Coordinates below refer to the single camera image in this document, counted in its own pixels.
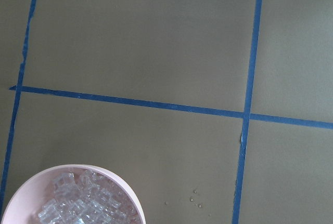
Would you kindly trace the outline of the clear ice cubes pile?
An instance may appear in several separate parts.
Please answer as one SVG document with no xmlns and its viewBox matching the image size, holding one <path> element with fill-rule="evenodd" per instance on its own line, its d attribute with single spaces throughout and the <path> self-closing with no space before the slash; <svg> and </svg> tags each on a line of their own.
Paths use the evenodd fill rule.
<svg viewBox="0 0 333 224">
<path fill-rule="evenodd" d="M 130 197 L 114 181 L 92 170 L 53 179 L 53 197 L 42 206 L 40 223 L 142 223 Z"/>
</svg>

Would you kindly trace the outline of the pink bowl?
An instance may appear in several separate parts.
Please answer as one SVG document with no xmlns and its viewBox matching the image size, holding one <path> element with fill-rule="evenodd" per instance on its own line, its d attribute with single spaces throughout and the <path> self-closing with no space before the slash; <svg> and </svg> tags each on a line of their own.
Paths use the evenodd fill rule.
<svg viewBox="0 0 333 224">
<path fill-rule="evenodd" d="M 84 164 L 67 164 L 43 170 L 28 179 L 12 196 L 3 213 L 1 223 L 29 223 L 33 214 L 41 209 L 43 203 L 52 195 L 52 180 L 61 173 L 79 175 L 85 170 L 93 170 L 117 184 L 133 202 L 141 223 L 145 223 L 145 215 L 140 201 L 132 188 L 117 174 L 98 166 Z"/>
</svg>

